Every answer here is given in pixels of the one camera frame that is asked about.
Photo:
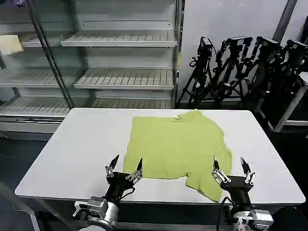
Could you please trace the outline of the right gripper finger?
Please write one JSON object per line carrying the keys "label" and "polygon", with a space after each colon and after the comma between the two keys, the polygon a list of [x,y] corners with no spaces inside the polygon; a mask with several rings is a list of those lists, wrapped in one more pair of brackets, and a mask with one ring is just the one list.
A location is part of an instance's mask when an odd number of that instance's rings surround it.
{"label": "right gripper finger", "polygon": [[245,174],[245,183],[254,185],[256,173],[250,169],[249,164],[241,157],[241,165]]}
{"label": "right gripper finger", "polygon": [[220,169],[216,156],[214,156],[212,176],[218,184],[230,182],[230,178]]}

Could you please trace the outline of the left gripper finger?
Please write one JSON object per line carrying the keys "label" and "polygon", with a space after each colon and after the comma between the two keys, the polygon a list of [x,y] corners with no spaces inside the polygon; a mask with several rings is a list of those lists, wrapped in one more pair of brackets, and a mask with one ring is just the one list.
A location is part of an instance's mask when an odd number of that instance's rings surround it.
{"label": "left gripper finger", "polygon": [[128,176],[126,176],[126,180],[130,181],[132,184],[136,184],[138,181],[141,180],[142,176],[143,176],[143,172],[142,172],[142,161],[143,159],[141,158],[136,170],[129,174]]}
{"label": "left gripper finger", "polygon": [[116,167],[116,164],[118,162],[119,159],[119,155],[117,155],[108,166],[105,167],[105,171],[106,171],[106,177],[107,178],[113,178],[114,177],[114,173],[113,170]]}

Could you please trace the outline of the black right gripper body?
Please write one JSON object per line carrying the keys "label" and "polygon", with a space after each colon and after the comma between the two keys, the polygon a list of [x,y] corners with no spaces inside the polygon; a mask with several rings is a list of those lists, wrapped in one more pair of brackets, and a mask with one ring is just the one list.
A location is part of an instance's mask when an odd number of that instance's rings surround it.
{"label": "black right gripper body", "polygon": [[221,182],[221,189],[230,194],[233,206],[231,212],[251,211],[253,209],[248,192],[253,188],[250,183],[245,183],[243,176],[228,176],[231,182]]}

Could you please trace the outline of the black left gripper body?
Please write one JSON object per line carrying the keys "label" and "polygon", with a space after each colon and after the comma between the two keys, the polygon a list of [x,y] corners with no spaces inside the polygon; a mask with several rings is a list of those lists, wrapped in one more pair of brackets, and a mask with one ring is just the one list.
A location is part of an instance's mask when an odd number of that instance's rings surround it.
{"label": "black left gripper body", "polygon": [[113,178],[106,178],[109,184],[105,194],[106,200],[121,200],[134,193],[134,184],[125,179],[128,175],[128,173],[114,172]]}

